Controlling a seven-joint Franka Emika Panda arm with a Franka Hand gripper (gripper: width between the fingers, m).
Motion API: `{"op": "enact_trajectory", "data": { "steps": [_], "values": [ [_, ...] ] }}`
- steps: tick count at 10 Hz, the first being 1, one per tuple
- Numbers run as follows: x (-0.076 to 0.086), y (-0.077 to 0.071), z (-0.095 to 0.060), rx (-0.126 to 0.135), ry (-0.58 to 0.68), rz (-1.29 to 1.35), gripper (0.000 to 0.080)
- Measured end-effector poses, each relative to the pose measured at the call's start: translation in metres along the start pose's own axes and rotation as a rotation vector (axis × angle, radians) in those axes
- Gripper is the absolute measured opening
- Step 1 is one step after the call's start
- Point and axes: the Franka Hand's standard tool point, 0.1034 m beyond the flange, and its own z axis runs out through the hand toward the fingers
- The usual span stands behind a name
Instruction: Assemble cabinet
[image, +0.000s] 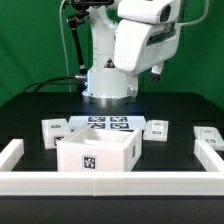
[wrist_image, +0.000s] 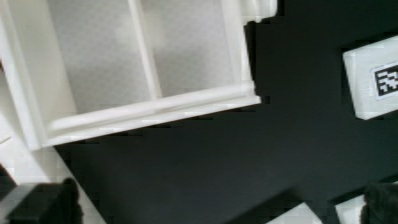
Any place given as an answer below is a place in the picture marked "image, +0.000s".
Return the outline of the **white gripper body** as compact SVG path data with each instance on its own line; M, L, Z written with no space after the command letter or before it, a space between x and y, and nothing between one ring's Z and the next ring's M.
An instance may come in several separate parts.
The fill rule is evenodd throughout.
M151 25L123 19L117 28L114 65L128 75L141 72L173 57L178 48L181 25L176 23L170 36L165 34L165 24Z

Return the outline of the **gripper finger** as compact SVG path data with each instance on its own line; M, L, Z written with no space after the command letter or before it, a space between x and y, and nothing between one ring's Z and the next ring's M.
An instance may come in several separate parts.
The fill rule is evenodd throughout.
M151 82L159 82L160 81L160 76L161 76L161 73L163 71L163 68L164 68L163 63L154 65L152 67L151 73L150 73L150 81Z

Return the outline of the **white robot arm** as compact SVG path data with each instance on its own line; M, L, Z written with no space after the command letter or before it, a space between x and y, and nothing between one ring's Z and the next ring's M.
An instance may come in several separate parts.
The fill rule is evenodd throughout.
M120 22L111 20L104 5L92 6L90 26L93 64L83 98L99 104L133 101L138 75L150 69L159 77L164 62L177 51L181 0L112 0Z

